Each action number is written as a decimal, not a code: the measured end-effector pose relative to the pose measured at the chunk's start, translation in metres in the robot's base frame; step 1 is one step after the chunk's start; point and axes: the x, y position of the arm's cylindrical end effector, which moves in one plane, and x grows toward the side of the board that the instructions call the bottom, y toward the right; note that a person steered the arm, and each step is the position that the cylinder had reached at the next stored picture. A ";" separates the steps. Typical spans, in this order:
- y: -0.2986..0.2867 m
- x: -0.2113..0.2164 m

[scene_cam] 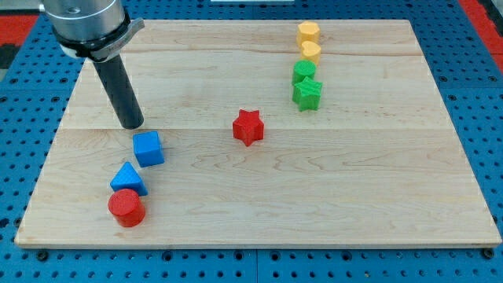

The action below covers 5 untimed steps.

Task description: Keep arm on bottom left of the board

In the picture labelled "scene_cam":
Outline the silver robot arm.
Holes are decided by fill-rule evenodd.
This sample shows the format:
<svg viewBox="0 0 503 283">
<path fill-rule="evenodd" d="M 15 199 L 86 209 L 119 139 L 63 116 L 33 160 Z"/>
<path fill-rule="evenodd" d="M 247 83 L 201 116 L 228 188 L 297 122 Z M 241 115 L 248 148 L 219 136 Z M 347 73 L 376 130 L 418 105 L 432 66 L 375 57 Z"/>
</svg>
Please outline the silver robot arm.
<svg viewBox="0 0 503 283">
<path fill-rule="evenodd" d="M 120 0 L 43 0 L 43 12 L 63 52 L 103 63 L 117 57 L 145 27 L 131 19 Z"/>
</svg>

